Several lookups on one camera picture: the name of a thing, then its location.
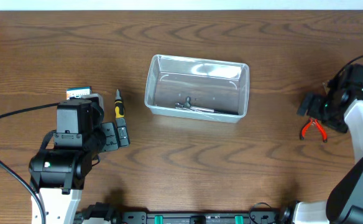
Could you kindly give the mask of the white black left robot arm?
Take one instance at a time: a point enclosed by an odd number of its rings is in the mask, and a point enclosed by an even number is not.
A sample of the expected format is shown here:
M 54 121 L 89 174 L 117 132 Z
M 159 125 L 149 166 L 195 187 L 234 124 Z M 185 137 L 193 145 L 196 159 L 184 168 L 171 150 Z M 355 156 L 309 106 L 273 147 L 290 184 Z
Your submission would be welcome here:
M 100 154 L 130 145 L 120 97 L 114 102 L 116 120 L 105 123 L 97 97 L 65 100 L 57 106 L 57 128 L 48 133 L 30 160 L 30 182 L 42 206 L 45 223 L 73 223 L 85 177 Z

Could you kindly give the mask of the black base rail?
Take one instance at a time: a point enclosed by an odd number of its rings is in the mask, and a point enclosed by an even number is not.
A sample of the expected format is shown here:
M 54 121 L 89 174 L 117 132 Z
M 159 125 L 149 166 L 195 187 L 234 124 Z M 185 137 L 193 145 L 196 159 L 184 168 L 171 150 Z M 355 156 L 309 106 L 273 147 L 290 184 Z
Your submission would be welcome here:
M 175 212 L 121 212 L 107 203 L 90 205 L 76 213 L 73 224 L 255 224 L 278 223 L 279 211 L 271 208 L 252 208 L 237 213 L 175 213 Z

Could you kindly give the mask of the white blue small box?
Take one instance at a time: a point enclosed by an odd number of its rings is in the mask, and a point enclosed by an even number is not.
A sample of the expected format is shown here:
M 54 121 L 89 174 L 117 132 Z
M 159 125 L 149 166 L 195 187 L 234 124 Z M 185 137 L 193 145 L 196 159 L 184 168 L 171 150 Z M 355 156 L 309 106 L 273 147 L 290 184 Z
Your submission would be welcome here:
M 66 90 L 66 99 L 70 100 L 71 98 L 81 98 L 82 96 L 90 94 L 92 94 L 92 89 L 90 86 L 69 88 Z

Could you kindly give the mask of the silver ratchet wrench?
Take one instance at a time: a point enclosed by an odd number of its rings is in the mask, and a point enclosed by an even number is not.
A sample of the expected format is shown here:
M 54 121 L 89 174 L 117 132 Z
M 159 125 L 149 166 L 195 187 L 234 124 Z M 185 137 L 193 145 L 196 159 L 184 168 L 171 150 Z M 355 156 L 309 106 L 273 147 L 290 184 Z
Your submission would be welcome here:
M 188 106 L 187 104 L 176 103 L 175 108 L 178 110 L 185 110 L 187 115 L 186 118 L 191 119 L 203 119 L 203 120 L 212 120 L 213 118 L 208 115 L 208 113 L 214 113 L 214 109 L 210 108 L 202 108 L 198 106 Z

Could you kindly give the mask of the stubby yellow black screwdriver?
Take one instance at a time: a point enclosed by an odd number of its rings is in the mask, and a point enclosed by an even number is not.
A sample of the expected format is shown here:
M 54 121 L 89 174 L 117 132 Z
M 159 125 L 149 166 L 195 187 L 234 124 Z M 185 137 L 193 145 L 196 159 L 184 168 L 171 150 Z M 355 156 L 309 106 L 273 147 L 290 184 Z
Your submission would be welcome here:
M 114 112 L 116 119 L 123 118 L 125 116 L 124 103 L 119 89 L 116 90 L 116 98 L 114 101 Z

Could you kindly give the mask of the clear plastic container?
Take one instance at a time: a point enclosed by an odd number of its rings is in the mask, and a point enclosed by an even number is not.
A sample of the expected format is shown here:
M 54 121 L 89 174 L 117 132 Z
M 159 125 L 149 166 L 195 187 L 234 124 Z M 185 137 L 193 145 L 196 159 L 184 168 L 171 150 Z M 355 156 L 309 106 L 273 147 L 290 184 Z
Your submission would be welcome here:
M 238 112 L 238 115 L 208 113 L 223 123 L 237 123 L 247 114 L 250 70 L 245 63 L 172 55 L 152 57 L 144 103 L 153 114 L 186 118 L 175 108 L 187 96 L 191 104 L 204 108 Z

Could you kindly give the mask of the small steel claw hammer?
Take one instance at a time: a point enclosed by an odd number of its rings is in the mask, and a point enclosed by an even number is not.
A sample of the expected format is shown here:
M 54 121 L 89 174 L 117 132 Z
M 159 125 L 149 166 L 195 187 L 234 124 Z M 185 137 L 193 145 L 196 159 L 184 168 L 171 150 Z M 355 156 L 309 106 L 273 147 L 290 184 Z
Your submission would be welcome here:
M 217 114 L 231 114 L 231 115 L 238 115 L 238 112 L 235 111 L 227 111 L 227 110 L 217 110 L 212 108 L 204 108 L 199 106 L 193 106 L 191 104 L 191 97 L 187 96 L 185 102 L 181 104 L 181 108 L 190 111 L 197 111 L 197 112 L 204 112 L 204 113 L 217 113 Z

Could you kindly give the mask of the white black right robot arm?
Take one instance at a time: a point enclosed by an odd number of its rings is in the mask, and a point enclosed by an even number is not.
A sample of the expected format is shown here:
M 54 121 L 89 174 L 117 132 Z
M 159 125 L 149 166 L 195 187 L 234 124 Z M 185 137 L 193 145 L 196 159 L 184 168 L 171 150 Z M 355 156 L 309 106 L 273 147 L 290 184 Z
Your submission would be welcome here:
M 346 65 L 327 84 L 327 93 L 308 93 L 298 115 L 349 133 L 355 164 L 325 201 L 295 202 L 278 214 L 277 223 L 363 223 L 363 65 Z

